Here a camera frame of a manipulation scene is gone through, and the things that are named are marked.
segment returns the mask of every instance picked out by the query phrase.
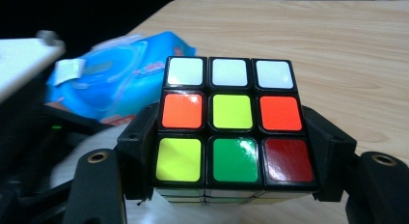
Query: cube face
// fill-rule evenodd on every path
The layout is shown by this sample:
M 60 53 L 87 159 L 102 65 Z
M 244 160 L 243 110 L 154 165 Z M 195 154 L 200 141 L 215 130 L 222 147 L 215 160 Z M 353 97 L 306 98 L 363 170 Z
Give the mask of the cube face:
M 200 94 L 165 95 L 162 125 L 169 128 L 199 128 L 203 124 L 203 102 Z
M 256 80 L 260 89 L 294 89 L 288 61 L 256 61 Z
M 262 128 L 267 131 L 302 129 L 300 108 L 294 97 L 263 96 L 259 99 Z
M 212 98 L 212 122 L 216 128 L 250 129 L 252 105 L 248 96 L 215 95 Z
M 198 139 L 163 138 L 159 142 L 156 178 L 197 182 L 201 177 L 202 143 Z
M 244 87 L 249 84 L 247 65 L 244 60 L 214 59 L 211 64 L 211 82 L 213 85 Z
M 215 139 L 214 179 L 218 182 L 256 182 L 259 178 L 256 147 L 252 139 Z
M 266 175 L 275 182 L 311 182 L 314 179 L 307 144 L 302 139 L 267 138 L 263 142 Z
M 204 65 L 201 58 L 172 58 L 166 82 L 171 86 L 200 86 L 205 82 Z

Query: wooden table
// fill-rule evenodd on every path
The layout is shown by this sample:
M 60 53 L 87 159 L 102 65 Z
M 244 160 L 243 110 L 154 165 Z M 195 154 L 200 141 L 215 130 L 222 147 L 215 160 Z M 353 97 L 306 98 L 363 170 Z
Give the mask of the wooden table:
M 201 56 L 289 59 L 302 103 L 357 139 L 357 154 L 409 164 L 409 1 L 177 0 L 130 33 L 165 30 Z M 346 223 L 346 196 L 243 206 L 236 220 Z

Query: lime green sticker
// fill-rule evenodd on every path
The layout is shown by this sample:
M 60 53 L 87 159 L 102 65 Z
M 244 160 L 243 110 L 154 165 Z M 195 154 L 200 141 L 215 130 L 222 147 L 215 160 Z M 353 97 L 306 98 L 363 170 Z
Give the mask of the lime green sticker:
M 213 174 L 219 182 L 255 182 L 258 177 L 256 143 L 252 139 L 216 139 Z
M 217 128 L 251 128 L 253 119 L 250 98 L 240 95 L 214 96 L 213 124 Z
M 159 143 L 156 177 L 161 181 L 196 182 L 201 176 L 198 139 L 164 138 Z

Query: blue plastic package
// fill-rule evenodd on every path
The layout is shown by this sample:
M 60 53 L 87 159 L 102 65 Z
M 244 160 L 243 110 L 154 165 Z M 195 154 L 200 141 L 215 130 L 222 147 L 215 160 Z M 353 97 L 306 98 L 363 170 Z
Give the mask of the blue plastic package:
M 166 59 L 194 56 L 196 49 L 172 32 L 89 52 L 79 78 L 47 81 L 45 104 L 101 123 L 129 123 L 146 105 L 159 101 Z

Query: white sticker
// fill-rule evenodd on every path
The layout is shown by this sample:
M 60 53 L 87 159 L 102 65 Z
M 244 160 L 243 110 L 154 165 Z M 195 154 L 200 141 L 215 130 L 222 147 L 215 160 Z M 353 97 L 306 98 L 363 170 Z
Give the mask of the white sticker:
M 66 59 L 56 63 L 54 86 L 71 79 L 80 78 L 85 67 L 84 59 Z

